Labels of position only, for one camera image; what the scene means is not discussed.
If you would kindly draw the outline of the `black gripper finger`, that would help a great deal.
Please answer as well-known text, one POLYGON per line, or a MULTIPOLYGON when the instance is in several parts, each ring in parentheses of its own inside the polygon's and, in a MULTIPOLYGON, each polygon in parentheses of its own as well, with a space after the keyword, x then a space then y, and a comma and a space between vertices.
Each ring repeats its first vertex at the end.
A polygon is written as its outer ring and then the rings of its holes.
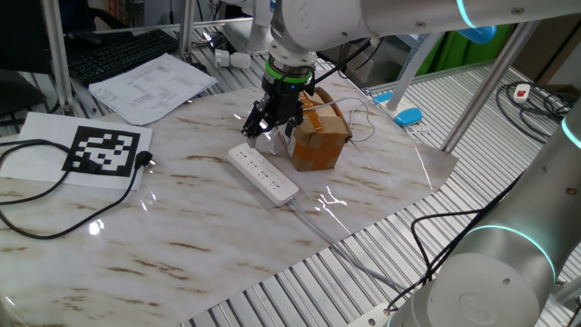
POLYGON ((267 109, 268 104, 269 100, 255 101, 241 129, 241 133, 247 138, 247 144, 250 148, 255 147, 261 134, 271 129, 271 114, 267 109))
POLYGON ((286 136, 293 136, 294 130, 303 123, 303 115, 293 116, 289 119, 286 123, 286 127, 284 128, 284 134, 286 136))

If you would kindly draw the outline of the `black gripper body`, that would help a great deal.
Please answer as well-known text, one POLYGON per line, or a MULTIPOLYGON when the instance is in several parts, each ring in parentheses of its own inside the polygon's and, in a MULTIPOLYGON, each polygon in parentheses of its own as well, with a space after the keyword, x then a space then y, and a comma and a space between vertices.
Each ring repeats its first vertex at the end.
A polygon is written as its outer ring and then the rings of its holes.
POLYGON ((263 119, 268 125, 286 124, 292 117, 297 117, 300 109, 300 91, 307 90, 309 93, 313 88, 306 88, 306 82, 300 84, 281 82, 278 79, 272 81, 263 79, 262 89, 269 96, 265 104, 265 116, 263 119))

